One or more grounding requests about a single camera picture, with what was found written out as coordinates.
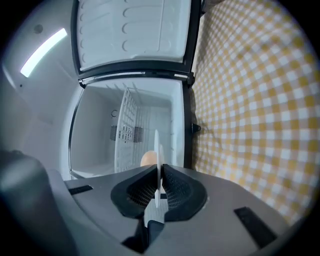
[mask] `wire rack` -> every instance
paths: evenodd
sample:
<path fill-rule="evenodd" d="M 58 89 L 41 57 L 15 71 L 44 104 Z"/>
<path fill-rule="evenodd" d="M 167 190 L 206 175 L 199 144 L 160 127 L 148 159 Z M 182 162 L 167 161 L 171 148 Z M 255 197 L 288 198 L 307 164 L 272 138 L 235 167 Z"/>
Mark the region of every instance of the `wire rack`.
<path fill-rule="evenodd" d="M 134 165 L 134 131 L 138 106 L 129 89 L 124 91 L 115 138 L 114 170 L 124 172 Z"/>

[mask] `white wall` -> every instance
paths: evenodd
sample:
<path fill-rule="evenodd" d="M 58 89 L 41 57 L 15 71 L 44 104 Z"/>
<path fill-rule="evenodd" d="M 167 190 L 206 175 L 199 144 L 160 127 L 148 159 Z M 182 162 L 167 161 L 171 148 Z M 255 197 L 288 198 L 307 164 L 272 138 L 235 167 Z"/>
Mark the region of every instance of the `white wall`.
<path fill-rule="evenodd" d="M 22 148 L 33 114 L 0 70 L 0 147 L 12 151 Z"/>
<path fill-rule="evenodd" d="M 72 131 L 71 167 L 73 170 L 114 163 L 110 151 L 111 111 L 114 105 L 94 88 L 87 87 L 81 98 Z"/>
<path fill-rule="evenodd" d="M 1 81 L 3 147 L 21 150 L 39 159 L 46 169 L 61 172 L 61 141 L 66 142 L 65 118 L 79 90 L 71 51 L 70 21 L 73 0 L 47 0 L 18 29 L 1 60 L 6 79 Z M 34 33 L 34 27 L 43 32 Z M 51 35 L 65 28 L 67 36 L 38 63 L 28 78 L 20 70 L 32 53 Z"/>

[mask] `fridge door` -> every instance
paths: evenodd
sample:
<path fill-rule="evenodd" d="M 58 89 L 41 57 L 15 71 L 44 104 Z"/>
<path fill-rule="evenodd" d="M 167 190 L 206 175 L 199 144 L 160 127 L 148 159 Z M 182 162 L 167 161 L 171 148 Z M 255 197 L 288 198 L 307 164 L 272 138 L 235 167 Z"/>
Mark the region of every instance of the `fridge door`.
<path fill-rule="evenodd" d="M 191 72 L 201 0 L 74 0 L 79 79 L 123 72 Z"/>

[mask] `yellow checkered fabric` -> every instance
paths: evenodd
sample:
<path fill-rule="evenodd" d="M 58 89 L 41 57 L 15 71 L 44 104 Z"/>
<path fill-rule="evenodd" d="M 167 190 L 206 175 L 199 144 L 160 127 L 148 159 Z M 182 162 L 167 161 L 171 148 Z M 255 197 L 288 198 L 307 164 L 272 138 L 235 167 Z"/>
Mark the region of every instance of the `yellow checkered fabric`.
<path fill-rule="evenodd" d="M 276 2 L 225 0 L 201 18 L 193 69 L 193 167 L 293 224 L 320 164 L 320 72 L 303 33 Z"/>

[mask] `fridge light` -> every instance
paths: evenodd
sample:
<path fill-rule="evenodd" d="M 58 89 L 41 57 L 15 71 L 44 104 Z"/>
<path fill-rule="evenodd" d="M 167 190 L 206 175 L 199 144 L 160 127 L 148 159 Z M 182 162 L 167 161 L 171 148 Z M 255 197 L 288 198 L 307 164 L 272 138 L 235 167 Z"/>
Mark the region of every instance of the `fridge light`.
<path fill-rule="evenodd" d="M 52 35 L 48 40 L 46 40 L 26 61 L 23 67 L 20 70 L 20 73 L 28 78 L 38 64 L 38 62 L 46 55 L 46 53 L 54 47 L 61 39 L 67 35 L 67 32 L 64 28 Z"/>

